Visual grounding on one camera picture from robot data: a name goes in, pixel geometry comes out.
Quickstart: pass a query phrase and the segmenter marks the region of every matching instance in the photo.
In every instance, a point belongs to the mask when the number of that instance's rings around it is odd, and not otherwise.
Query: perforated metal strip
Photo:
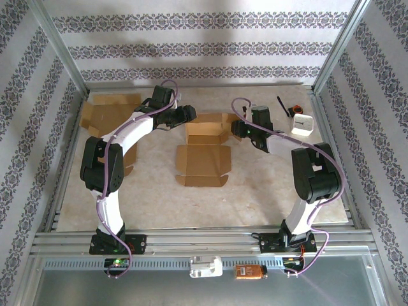
[[[102,270],[105,259],[103,258],[48,258],[45,262],[44,270],[71,270],[71,271],[89,271]],[[235,265],[265,265],[270,269],[283,268],[281,257],[242,257],[242,258],[223,258],[222,267],[224,270],[232,270]],[[152,271],[167,270],[175,271],[189,270],[189,258],[138,258],[132,262],[131,270]]]

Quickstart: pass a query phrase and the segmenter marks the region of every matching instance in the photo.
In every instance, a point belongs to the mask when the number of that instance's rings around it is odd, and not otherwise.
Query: decorative border pattern
[[[85,81],[114,80],[160,80],[162,78],[314,78],[320,67],[277,66],[277,67],[176,67],[176,68],[129,68],[82,70]]]
[[[381,241],[384,244],[388,260],[391,263],[391,269],[394,271],[395,280],[399,283],[399,289],[402,291],[402,299],[405,303],[408,303],[407,264],[404,263],[404,256],[398,249],[400,247],[399,244],[395,242],[395,233],[392,230],[392,225],[390,224],[389,217],[383,206],[383,201],[380,198],[376,184],[373,181],[370,168],[367,166],[367,161],[361,149],[360,141],[357,138],[353,123],[351,122],[347,108],[343,102],[343,97],[340,94],[339,87],[337,86],[333,75],[330,75],[326,82],[326,86],[334,103],[337,116],[344,131],[344,136],[349,144],[349,150],[354,158],[354,165],[358,170],[358,176],[366,194],[368,204],[372,210],[375,225],[377,226],[378,232],[381,233]]]
[[[0,189],[0,230],[3,228],[3,222],[7,218],[7,211],[13,201],[13,195],[17,192],[16,188],[20,184],[20,178],[23,175],[22,172],[26,168],[26,162],[28,162],[28,157],[31,154],[37,135],[40,132],[41,123],[45,117],[45,113],[47,112],[63,69],[64,66],[61,60],[56,57],[44,81],[37,101],[34,104],[27,125],[24,128],[21,140],[17,145],[18,149],[10,161],[9,171],[4,175],[4,182],[1,183]]]
[[[406,216],[405,221],[408,222],[408,183],[405,181],[405,175],[402,174],[401,166],[394,156],[394,150],[390,148],[387,135],[381,127],[380,120],[377,119],[377,114],[371,104],[370,97],[366,93],[364,85],[347,52],[341,55],[339,65],[346,77],[353,97],[356,99],[361,118],[364,120],[374,147],[377,150],[382,168],[386,172],[390,186],[393,188],[394,196],[398,199],[397,203],[400,205],[400,210]]]
[[[347,12],[227,12],[55,17],[64,33],[180,29],[340,29]]]
[[[401,45],[408,52],[408,9],[401,0],[376,0],[375,5],[381,10],[382,15],[393,28]]]
[[[7,43],[14,35],[21,20],[28,12],[25,0],[9,0],[0,13],[0,54],[7,47]]]
[[[74,59],[117,59],[130,57],[231,56],[231,55],[327,55],[332,43],[157,43],[69,47]]]
[[[364,21],[357,26],[354,37],[408,139],[408,94],[403,92],[404,88],[401,86],[400,80],[396,78],[393,68],[386,60],[378,42],[375,41],[374,35]]]
[[[7,126],[14,116],[14,112],[22,94],[26,91],[28,81],[31,80],[34,70],[37,67],[38,61],[44,53],[45,47],[48,45],[48,39],[41,27],[38,27],[35,35],[30,41],[24,56],[15,70],[15,74],[8,82],[4,94],[1,96],[0,102],[0,142],[3,140],[3,135],[6,133]]]
[[[6,259],[5,269],[1,272],[0,305],[7,305],[7,299],[11,293],[11,288],[14,285],[17,269],[21,264],[21,257],[27,247],[27,239],[33,226],[32,222],[34,222],[43,188],[51,169],[52,160],[58,148],[58,141],[64,131],[64,124],[69,114],[69,108],[76,90],[77,88],[71,80],[64,93],[64,98],[61,101],[57,116],[52,125],[51,133],[48,136],[48,141],[42,155],[43,158],[40,161],[40,165],[38,166],[35,175],[33,187],[30,190],[27,203],[24,206],[22,218],[18,222],[18,230],[15,232],[16,236],[11,243],[11,249],[9,250],[10,255]],[[78,108],[78,111],[76,112],[76,116],[79,116],[79,109],[80,108]]]

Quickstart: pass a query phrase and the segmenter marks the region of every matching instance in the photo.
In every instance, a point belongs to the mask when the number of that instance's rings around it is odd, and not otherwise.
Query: black antenna
[[[288,117],[290,117],[290,114],[288,113],[288,111],[286,110],[285,106],[283,105],[283,102],[282,102],[282,100],[280,99],[280,97],[277,96],[276,98],[278,99],[278,102],[279,102],[279,104],[281,105],[281,107],[283,108],[283,110],[285,111],[286,115],[287,115]]]

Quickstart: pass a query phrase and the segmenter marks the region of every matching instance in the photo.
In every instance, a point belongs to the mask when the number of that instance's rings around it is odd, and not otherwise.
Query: wall
[[[0,0],[0,305],[12,305],[81,98],[24,0]]]
[[[354,3],[46,0],[88,85],[312,85]]]
[[[320,95],[399,305],[408,304],[407,4],[370,4]]]

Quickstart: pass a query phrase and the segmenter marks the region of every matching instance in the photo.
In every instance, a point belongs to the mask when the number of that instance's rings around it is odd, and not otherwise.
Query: white small box
[[[292,133],[309,136],[313,132],[313,117],[296,113],[292,119]]]
[[[193,256],[190,258],[190,277],[217,277],[222,275],[220,256]]]

